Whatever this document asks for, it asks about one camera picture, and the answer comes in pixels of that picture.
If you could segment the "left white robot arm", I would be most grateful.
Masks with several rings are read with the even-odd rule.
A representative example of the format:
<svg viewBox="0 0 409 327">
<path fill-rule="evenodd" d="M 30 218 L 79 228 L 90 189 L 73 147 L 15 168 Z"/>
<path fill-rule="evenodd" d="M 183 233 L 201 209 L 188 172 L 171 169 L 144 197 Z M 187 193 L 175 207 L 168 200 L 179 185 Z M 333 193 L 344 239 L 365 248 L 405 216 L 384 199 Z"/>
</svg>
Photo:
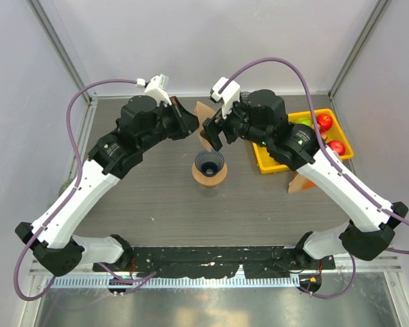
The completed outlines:
<svg viewBox="0 0 409 327">
<path fill-rule="evenodd" d="M 89 151 L 80 174 L 47 210 L 46 217 L 22 222 L 15 229 L 35 259 L 56 277 L 80 264 L 101 262 L 118 271 L 131 266 L 132 248 L 124 238 L 117 234 L 87 238 L 74 231 L 104 194 L 142 162 L 144 152 L 167 138 L 188 137 L 199 122 L 176 97 L 163 104 L 139 95 L 121 108 L 116 125 Z"/>
</svg>

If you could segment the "glass carafe with wood band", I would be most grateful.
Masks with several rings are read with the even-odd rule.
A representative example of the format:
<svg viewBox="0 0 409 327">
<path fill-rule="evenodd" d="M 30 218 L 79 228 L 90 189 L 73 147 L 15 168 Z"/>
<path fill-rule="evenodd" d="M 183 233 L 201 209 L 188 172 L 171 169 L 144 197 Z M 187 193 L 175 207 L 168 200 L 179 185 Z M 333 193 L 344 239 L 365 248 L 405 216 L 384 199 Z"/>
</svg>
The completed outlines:
<svg viewBox="0 0 409 327">
<path fill-rule="evenodd" d="M 200 188 L 200 194 L 205 198 L 214 198 L 219 195 L 219 187 L 218 186 L 202 186 Z"/>
</svg>

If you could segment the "blue glass dripper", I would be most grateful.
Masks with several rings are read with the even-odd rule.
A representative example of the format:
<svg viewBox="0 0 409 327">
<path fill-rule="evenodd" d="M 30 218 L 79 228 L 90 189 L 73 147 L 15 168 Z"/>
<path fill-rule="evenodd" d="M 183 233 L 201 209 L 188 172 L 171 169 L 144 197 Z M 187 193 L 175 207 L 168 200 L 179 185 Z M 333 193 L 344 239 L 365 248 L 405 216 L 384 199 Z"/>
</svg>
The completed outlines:
<svg viewBox="0 0 409 327">
<path fill-rule="evenodd" d="M 196 169 L 205 177 L 215 176 L 222 171 L 225 164 L 224 156 L 214 150 L 201 151 L 194 160 Z"/>
</svg>

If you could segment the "wooden dripper ring holder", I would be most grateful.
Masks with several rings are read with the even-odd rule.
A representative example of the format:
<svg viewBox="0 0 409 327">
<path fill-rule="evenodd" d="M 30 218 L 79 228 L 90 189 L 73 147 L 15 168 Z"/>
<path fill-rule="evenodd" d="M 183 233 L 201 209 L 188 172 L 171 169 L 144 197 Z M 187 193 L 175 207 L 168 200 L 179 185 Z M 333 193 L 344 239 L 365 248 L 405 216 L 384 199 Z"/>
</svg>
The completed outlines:
<svg viewBox="0 0 409 327">
<path fill-rule="evenodd" d="M 194 177 L 194 180 L 203 187 L 213 188 L 218 186 L 226 179 L 227 174 L 227 163 L 225 163 L 223 168 L 214 176 L 205 176 L 197 169 L 194 163 L 192 164 L 192 176 Z"/>
</svg>

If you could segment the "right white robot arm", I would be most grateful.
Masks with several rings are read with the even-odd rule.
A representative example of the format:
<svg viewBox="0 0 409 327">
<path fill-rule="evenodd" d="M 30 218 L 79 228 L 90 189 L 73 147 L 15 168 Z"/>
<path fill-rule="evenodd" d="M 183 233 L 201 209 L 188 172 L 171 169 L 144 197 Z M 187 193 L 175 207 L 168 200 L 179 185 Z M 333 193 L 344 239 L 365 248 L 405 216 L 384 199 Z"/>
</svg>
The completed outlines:
<svg viewBox="0 0 409 327">
<path fill-rule="evenodd" d="M 227 97 L 212 91 L 210 99 L 222 107 L 204 120 L 200 134 L 216 151 L 222 147 L 219 134 L 227 143 L 242 138 L 263 146 L 275 161 L 321 188 L 349 217 L 336 228 L 303 235 L 294 250 L 300 267 L 311 268 L 322 258 L 343 253 L 371 261 L 392 249 L 395 228 L 408 207 L 377 196 L 311 127 L 290 122 L 281 97 L 262 89 Z"/>
</svg>

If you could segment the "brown paper coffee filter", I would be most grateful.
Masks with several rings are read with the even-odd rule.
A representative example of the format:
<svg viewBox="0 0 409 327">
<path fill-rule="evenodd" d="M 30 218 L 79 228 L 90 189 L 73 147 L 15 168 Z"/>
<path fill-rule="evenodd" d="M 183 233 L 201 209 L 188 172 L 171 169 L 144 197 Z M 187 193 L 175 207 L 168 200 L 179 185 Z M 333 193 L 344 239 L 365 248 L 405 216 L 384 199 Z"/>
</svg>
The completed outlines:
<svg viewBox="0 0 409 327">
<path fill-rule="evenodd" d="M 212 118 L 215 115 L 214 109 L 210 108 L 208 105 L 202 103 L 202 102 L 196 102 L 196 107 L 194 109 L 194 113 L 198 118 L 199 122 L 199 128 L 198 128 L 198 138 L 200 143 L 203 145 L 203 147 L 210 151 L 212 149 L 211 144 L 209 143 L 208 140 L 206 140 L 202 135 L 201 132 L 204 131 L 204 127 L 202 124 L 207 118 Z"/>
</svg>

